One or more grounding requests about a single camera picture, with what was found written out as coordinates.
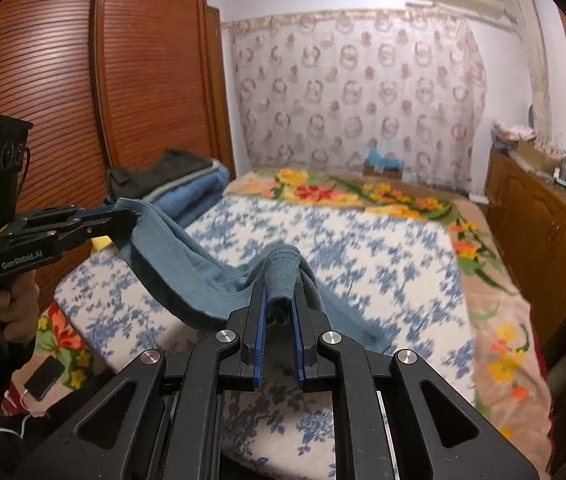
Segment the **person's left hand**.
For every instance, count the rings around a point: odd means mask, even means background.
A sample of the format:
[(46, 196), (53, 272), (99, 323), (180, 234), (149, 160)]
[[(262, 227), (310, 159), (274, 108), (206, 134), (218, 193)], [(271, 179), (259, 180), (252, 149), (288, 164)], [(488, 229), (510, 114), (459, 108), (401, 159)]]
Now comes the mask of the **person's left hand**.
[(16, 276), (9, 289), (0, 289), (0, 322), (7, 342), (28, 344), (36, 336), (39, 295), (34, 271)]

